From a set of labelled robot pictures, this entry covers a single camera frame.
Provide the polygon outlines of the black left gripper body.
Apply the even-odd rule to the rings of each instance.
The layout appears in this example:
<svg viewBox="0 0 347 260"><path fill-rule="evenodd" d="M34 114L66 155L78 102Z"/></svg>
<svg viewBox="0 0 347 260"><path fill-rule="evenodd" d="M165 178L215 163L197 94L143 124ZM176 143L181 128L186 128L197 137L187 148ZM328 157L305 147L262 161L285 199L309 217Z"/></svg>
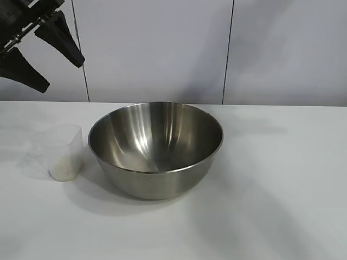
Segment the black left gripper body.
<svg viewBox="0 0 347 260"><path fill-rule="evenodd" d="M1 1L1 55L51 18L64 1Z"/></svg>

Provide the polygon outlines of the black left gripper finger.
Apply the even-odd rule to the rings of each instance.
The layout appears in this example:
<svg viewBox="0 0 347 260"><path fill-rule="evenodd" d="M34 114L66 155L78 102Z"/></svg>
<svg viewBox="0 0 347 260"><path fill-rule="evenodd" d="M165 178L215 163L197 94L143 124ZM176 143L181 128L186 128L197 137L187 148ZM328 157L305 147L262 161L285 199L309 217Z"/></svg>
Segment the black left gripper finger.
<svg viewBox="0 0 347 260"><path fill-rule="evenodd" d="M1 77L22 83L40 93L45 93L50 85L19 50L10 50L1 55Z"/></svg>
<svg viewBox="0 0 347 260"><path fill-rule="evenodd" d="M70 33L62 11L55 12L35 30L34 34L58 50L77 68L82 67L85 58Z"/></svg>

